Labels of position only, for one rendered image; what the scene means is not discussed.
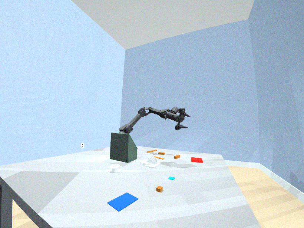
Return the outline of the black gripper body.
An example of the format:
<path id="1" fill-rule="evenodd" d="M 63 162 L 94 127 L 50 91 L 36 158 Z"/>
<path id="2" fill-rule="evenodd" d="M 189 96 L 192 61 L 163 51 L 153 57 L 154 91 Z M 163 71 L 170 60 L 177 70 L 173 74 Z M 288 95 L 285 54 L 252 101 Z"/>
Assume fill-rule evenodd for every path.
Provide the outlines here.
<path id="1" fill-rule="evenodd" d="M 185 110 L 185 108 L 180 108 L 179 109 L 179 112 L 178 113 L 180 113 L 180 115 L 177 115 L 177 114 L 172 114 L 171 115 L 171 120 L 174 120 L 174 121 L 176 121 L 176 122 L 178 122 L 178 124 L 175 126 L 175 130 L 179 130 L 178 129 L 178 127 L 180 126 L 180 122 L 181 122 L 181 117 L 182 117 L 182 111 L 183 110 Z"/>

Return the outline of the red flat rectangular plate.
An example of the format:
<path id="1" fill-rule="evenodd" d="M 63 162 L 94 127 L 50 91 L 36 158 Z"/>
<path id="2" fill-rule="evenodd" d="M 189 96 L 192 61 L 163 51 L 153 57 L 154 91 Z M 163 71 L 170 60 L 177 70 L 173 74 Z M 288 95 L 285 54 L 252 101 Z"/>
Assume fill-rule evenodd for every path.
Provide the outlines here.
<path id="1" fill-rule="evenodd" d="M 194 158 L 194 157 L 191 157 L 191 162 L 203 163 L 203 160 L 202 160 L 202 158 Z"/>

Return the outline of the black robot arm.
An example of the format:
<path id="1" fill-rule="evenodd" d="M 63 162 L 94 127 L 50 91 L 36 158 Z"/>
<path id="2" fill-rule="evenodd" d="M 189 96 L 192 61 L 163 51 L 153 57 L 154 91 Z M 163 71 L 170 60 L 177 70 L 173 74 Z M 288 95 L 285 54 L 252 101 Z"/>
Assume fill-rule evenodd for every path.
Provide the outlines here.
<path id="1" fill-rule="evenodd" d="M 146 110 L 149 110 L 148 113 L 146 113 Z M 167 113 L 168 111 L 168 113 Z M 128 124 L 125 124 L 124 126 L 122 126 L 121 128 L 119 128 L 119 133 L 123 133 L 123 134 L 129 134 L 132 130 L 133 130 L 133 126 L 138 122 L 138 120 L 141 118 L 141 117 L 144 117 L 144 116 L 147 116 L 149 113 L 154 113 L 154 114 L 157 114 L 159 115 L 160 117 L 162 118 L 165 118 L 165 119 L 171 119 L 171 115 L 172 114 L 176 114 L 177 112 L 179 111 L 179 108 L 178 107 L 173 107 L 171 110 L 169 109 L 165 109 L 165 110 L 158 110 L 158 109 L 154 109 L 152 107 L 144 107 L 144 108 L 141 108 L 139 111 L 138 111 L 138 114 L 132 119 L 132 121 Z"/>

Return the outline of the blue flat plate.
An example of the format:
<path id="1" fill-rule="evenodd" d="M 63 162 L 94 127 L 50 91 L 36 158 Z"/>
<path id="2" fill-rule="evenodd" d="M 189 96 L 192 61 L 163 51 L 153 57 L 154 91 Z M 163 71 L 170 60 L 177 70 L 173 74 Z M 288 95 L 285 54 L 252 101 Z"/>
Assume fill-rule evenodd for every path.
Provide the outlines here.
<path id="1" fill-rule="evenodd" d="M 135 202 L 136 200 L 138 200 L 138 198 L 134 197 L 133 195 L 130 195 L 129 193 L 125 193 L 117 197 L 116 199 L 109 201 L 108 204 L 119 212 L 130 204 L 132 204 L 133 202 Z"/>

